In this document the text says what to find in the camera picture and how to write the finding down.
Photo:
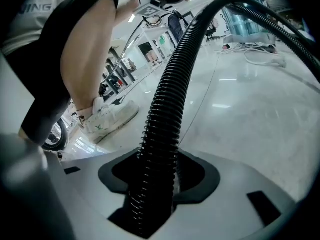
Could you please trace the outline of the person's right leg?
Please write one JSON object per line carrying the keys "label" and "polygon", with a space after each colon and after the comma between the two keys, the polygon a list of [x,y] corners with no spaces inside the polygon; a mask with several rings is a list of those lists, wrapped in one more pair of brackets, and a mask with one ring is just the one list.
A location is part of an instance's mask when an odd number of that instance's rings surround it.
{"label": "person's right leg", "polygon": [[115,19],[114,0],[98,0],[76,23],[62,52],[63,83],[76,110],[85,117],[93,114],[99,97]]}

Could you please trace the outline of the red and teal vacuum cleaner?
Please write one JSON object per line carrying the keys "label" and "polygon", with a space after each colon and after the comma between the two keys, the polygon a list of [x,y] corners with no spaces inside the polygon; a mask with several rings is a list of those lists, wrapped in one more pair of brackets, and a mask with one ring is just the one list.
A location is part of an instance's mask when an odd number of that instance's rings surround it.
{"label": "red and teal vacuum cleaner", "polygon": [[[264,6],[266,0],[254,0]],[[233,13],[230,9],[222,8],[222,18],[226,22],[229,34],[224,38],[226,44],[230,43],[261,43],[275,45],[276,37],[251,19]]]}

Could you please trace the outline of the black round stool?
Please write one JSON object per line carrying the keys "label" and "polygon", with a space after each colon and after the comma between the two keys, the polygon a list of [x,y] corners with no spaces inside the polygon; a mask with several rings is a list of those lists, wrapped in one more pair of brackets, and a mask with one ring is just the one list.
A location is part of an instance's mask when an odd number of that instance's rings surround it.
{"label": "black round stool", "polygon": [[51,132],[42,145],[42,148],[46,151],[63,151],[68,144],[68,130],[65,123],[60,118],[52,127]]}

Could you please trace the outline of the person's black shorts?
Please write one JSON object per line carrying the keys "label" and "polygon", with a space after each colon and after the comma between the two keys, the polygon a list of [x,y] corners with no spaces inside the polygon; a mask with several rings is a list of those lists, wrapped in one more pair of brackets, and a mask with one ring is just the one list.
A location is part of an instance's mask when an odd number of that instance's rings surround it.
{"label": "person's black shorts", "polygon": [[[4,55],[34,97],[20,134],[40,146],[73,102],[62,79],[61,57],[73,28],[97,1],[62,0],[46,21],[37,41]],[[114,0],[114,4],[117,10],[119,0]]]}

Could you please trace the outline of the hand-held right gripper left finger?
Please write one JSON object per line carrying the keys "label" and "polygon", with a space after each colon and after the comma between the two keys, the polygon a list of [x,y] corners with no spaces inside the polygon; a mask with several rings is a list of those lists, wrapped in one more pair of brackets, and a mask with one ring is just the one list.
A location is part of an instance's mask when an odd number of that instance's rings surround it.
{"label": "hand-held right gripper left finger", "polygon": [[112,193],[100,181],[98,171],[122,155],[123,151],[117,151],[62,162],[55,153],[47,153],[47,171],[76,240],[142,240],[108,220],[123,206],[125,197]]}

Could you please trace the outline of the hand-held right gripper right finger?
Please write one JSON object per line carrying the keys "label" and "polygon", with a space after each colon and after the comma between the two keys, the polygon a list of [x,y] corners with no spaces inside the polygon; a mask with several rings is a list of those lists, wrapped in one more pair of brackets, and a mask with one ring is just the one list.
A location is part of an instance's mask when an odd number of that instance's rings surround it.
{"label": "hand-held right gripper right finger", "polygon": [[255,168],[213,154],[188,155],[214,165],[217,189],[200,204],[180,204],[149,240],[268,240],[296,202]]}

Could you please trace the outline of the person's white right shoe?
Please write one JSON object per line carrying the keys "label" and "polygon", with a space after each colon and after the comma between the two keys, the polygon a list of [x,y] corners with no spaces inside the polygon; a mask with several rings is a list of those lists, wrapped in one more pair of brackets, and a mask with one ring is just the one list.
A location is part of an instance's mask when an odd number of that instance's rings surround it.
{"label": "person's white right shoe", "polygon": [[107,104],[102,97],[93,101],[92,107],[77,111],[79,127],[94,144],[112,132],[122,128],[139,112],[139,106],[132,100],[119,105]]}

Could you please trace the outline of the person's white t-shirt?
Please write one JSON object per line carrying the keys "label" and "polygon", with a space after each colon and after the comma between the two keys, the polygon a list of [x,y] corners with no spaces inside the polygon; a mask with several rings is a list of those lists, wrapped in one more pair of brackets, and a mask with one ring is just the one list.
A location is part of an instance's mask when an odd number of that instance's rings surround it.
{"label": "person's white t-shirt", "polygon": [[43,28],[62,0],[26,0],[9,26],[1,51],[9,55],[37,41]]}

